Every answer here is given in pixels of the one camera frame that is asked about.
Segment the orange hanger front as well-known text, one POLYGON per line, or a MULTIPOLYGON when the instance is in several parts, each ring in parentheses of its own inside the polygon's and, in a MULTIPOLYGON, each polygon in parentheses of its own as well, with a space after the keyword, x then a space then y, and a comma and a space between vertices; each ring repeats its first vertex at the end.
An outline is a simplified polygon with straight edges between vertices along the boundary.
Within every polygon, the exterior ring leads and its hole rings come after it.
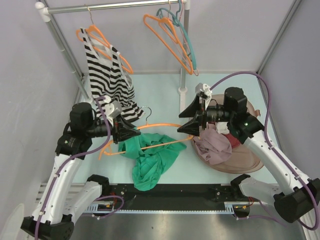
MULTIPOLYGON (((137 129, 138 130, 142 130, 142 129, 148 129, 148 128, 154 128, 154 127, 174 127, 174 128, 179 128, 181 127, 180 124, 177 123, 166 123, 166 122, 162 122, 162 123, 148 123, 148 118, 152 115, 152 109, 148 106, 142 106, 142 108, 147 108, 150 111, 150 114, 145 118, 145 125, 141 125, 138 126, 137 129)), ((172 144, 176 144, 176 143, 181 143, 181 142, 186 142, 186 141, 190 141, 193 138, 192 135, 188 135, 187 138, 184 139, 180 139, 180 140, 174 140, 174 141, 169 141, 169 142, 165 142, 165 143, 160 143, 160 144, 155 144, 155 145, 150 145, 150 146, 145 146, 145 147, 141 147, 141 150, 146 150, 146 149, 152 149, 152 148, 156 148, 156 147, 161 147, 161 146, 166 146, 166 145, 172 145, 172 144)), ((114 155, 120 155, 120 154, 124 154, 125 151, 118 151, 116 153, 112 152, 111 149, 111 144, 113 143, 113 141, 108 142, 103 148, 102 150, 99 152, 99 156, 98 156, 98 160, 100 161, 103 155, 107 155, 107 156, 114 156, 114 155)))

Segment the green tank top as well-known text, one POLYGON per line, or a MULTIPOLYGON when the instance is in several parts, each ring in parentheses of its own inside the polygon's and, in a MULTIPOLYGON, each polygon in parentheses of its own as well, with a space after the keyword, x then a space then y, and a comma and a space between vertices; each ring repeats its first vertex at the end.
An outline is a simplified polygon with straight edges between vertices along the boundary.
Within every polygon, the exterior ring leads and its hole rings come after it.
POLYGON ((174 139, 158 133, 142 133, 119 143, 122 156, 135 160, 132 169, 134 187, 142 192, 153 189, 176 161, 179 154, 187 148, 182 142, 168 144, 174 139))

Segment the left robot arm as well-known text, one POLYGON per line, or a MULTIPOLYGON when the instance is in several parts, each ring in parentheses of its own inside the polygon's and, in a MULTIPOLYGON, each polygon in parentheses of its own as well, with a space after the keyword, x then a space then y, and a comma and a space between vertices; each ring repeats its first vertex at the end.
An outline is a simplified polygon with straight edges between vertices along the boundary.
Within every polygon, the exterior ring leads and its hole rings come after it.
POLYGON ((74 177, 89 154, 102 149, 90 149, 93 138, 105 137, 114 143, 137 137, 141 133, 136 126, 121 115, 121 106, 114 101, 107 104, 102 119, 88 102, 75 104, 55 149, 54 164, 44 192, 31 216, 26 216, 21 229, 36 240, 68 240, 80 216, 95 201, 122 200, 111 193, 107 177, 93 174, 82 189, 67 201, 74 177))

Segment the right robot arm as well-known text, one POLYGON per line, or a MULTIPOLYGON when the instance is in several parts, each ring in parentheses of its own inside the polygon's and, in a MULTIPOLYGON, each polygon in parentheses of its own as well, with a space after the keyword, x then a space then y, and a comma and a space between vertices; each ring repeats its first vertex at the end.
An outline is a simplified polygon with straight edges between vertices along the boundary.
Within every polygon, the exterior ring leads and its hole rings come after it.
POLYGON ((258 181, 242 174, 231 181, 230 194, 242 201, 245 197, 272 205, 286 222, 294 223, 320 202, 320 180, 301 172, 288 157, 267 139, 267 129, 248 112, 247 97, 239 87, 225 90, 223 103, 211 105, 212 91, 201 85, 193 102, 179 114, 189 122, 177 132, 199 136, 208 123, 225 122, 232 136, 254 153, 276 180, 276 184, 258 181))

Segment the pink thin hanger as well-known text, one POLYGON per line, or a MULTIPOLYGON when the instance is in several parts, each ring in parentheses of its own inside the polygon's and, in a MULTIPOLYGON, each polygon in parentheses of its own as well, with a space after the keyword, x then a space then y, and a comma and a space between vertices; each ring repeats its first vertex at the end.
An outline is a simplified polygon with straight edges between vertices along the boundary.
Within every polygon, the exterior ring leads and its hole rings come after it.
POLYGON ((186 28, 183 26, 183 24, 181 23, 181 17, 182 17, 182 13, 184 12, 184 3, 183 0, 179 0, 178 1, 178 10, 175 13, 175 20, 174 25, 179 27, 181 36, 182 36, 182 47, 184 49, 184 52, 181 51, 181 57, 182 60, 185 61, 185 63, 187 64, 187 66, 192 70, 192 74, 198 76, 199 75, 199 71, 197 68, 197 61, 196 61, 196 56, 195 56, 195 52, 193 49, 193 46, 191 44, 191 40, 188 36, 187 30, 186 28))

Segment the black white striped tank top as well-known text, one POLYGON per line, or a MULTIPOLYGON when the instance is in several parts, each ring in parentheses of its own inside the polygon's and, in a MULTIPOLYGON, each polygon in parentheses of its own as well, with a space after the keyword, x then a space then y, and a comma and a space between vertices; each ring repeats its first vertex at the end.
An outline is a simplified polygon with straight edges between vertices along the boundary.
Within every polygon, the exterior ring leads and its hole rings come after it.
POLYGON ((117 101, 121 115, 128 122, 134 122, 144 115, 142 108, 135 101, 133 81, 123 68, 121 53, 113 46, 103 44, 100 37, 90 36, 88 31, 80 28, 84 52, 88 66, 91 96, 96 99, 107 95, 117 101))

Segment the orange hanger with striped top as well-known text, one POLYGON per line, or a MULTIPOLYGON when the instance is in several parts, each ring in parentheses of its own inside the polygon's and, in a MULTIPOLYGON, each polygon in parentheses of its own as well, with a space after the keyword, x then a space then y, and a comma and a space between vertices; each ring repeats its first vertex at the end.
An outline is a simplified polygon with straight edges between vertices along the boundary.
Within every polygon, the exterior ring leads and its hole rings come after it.
MULTIPOLYGON (((90 20, 91 20, 91 25, 88 28, 85 28, 84 30, 86 31, 86 33, 90 37, 92 37, 93 39, 98 41, 100 44, 102 44, 103 46, 105 46, 106 48, 111 50, 112 49, 111 44, 108 42, 108 40, 105 38, 103 33, 98 29, 98 27, 95 25, 95 23, 93 21, 90 7, 87 4, 84 4, 84 6, 88 10, 88 12, 90 14, 90 20)), ((126 66, 123 67, 124 70, 127 71, 129 74, 133 74, 134 71, 133 71, 131 65, 128 63, 128 61, 121 54, 119 54, 119 58, 120 58, 121 63, 126 64, 126 66)))

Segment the teal hanger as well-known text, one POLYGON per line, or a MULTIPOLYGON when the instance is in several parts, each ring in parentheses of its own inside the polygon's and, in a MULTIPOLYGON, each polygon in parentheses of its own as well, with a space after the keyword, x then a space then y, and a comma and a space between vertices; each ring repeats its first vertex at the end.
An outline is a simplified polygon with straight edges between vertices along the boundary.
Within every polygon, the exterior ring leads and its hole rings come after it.
POLYGON ((188 36, 190 2, 187 0, 178 1, 179 9, 172 13, 170 9, 161 7, 156 12, 156 21, 162 30, 169 36, 180 55, 156 33, 156 36, 169 49, 174 57, 179 61, 182 68, 193 75, 197 69, 195 53, 188 36))

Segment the white garment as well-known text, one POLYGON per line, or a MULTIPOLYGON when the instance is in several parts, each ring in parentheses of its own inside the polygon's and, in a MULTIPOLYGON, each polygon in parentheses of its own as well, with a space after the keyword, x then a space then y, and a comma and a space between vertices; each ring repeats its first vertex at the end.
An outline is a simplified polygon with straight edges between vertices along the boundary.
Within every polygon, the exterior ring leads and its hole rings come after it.
POLYGON ((215 129, 219 134, 228 135, 230 133, 226 122, 217 122, 215 129))

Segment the pink mauve garment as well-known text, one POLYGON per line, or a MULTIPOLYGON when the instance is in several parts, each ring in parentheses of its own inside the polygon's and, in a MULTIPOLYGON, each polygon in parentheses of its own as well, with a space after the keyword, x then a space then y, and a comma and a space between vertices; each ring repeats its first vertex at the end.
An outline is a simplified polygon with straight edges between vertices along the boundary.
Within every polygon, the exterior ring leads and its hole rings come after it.
POLYGON ((212 166, 224 163, 232 156, 231 143, 216 131, 213 123, 209 123, 200 136, 193 137, 191 143, 199 157, 212 166))

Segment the red garment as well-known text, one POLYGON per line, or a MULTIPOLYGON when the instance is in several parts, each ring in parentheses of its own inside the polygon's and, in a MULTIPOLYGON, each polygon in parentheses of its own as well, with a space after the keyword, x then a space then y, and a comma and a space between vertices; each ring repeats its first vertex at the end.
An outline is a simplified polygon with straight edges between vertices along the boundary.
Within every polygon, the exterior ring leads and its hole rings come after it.
POLYGON ((232 134, 229 133, 229 134, 225 134, 224 136, 228 139, 233 149, 241 145, 241 142, 237 138, 235 138, 232 134))

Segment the brown plastic laundry basket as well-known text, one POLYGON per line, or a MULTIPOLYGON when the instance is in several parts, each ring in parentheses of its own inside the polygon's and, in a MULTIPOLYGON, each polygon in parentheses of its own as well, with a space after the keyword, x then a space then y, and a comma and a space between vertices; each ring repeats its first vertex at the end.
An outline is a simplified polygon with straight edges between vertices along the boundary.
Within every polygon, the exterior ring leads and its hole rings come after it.
MULTIPOLYGON (((208 122, 207 125, 208 124, 216 125, 216 122, 211 121, 208 122)), ((203 163, 205 163, 209 167, 217 171, 230 174, 248 174, 256 172, 264 166, 261 160, 243 144, 239 145, 236 148, 232 148, 231 157, 227 161, 217 165, 210 165, 206 163, 198 154, 197 156, 203 163)))

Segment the metal clothes rack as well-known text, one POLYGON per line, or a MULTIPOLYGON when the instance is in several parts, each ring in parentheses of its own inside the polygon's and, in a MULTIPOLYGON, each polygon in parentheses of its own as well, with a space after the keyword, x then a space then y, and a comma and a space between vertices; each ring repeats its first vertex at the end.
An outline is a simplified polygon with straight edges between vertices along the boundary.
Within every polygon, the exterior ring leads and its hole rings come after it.
MULTIPOLYGON (((86 11, 98 11, 98 10, 108 10, 108 9, 120 9, 120 8, 133 8, 133 7, 144 7, 144 6, 155 6, 155 5, 165 5, 165 4, 178 4, 181 1, 183 6, 183 26, 188 33, 189 30, 189 15, 191 8, 190 0, 142 0, 142 1, 132 1, 132 2, 121 2, 121 3, 104 3, 104 4, 93 4, 93 5, 78 5, 78 6, 67 6, 67 7, 49 7, 46 0, 37 0, 35 3, 35 8, 42 20, 48 27, 52 37, 55 40, 61 54, 63 55, 71 73, 74 75, 74 79, 77 82, 80 95, 88 103, 93 103, 93 98, 91 94, 85 89, 85 80, 87 77, 81 71, 76 58, 73 55, 71 48, 68 45, 58 23, 56 22, 55 14, 67 14, 67 13, 77 13, 86 11)), ((186 70, 180 69, 180 86, 178 88, 178 93, 180 95, 179 100, 179 110, 182 112, 186 107, 186 95, 188 89, 186 87, 186 70)))

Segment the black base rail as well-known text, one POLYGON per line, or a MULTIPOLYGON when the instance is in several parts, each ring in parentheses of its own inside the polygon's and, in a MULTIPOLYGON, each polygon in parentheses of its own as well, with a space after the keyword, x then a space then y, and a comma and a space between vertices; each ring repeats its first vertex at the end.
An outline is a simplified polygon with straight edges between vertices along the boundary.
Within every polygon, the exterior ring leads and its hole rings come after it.
POLYGON ((225 184, 157 184, 153 189, 140 191, 132 183, 110 186, 111 199, 98 205, 96 216, 106 216, 117 208, 120 212, 204 212, 226 211, 250 207, 258 200, 238 193, 225 184))

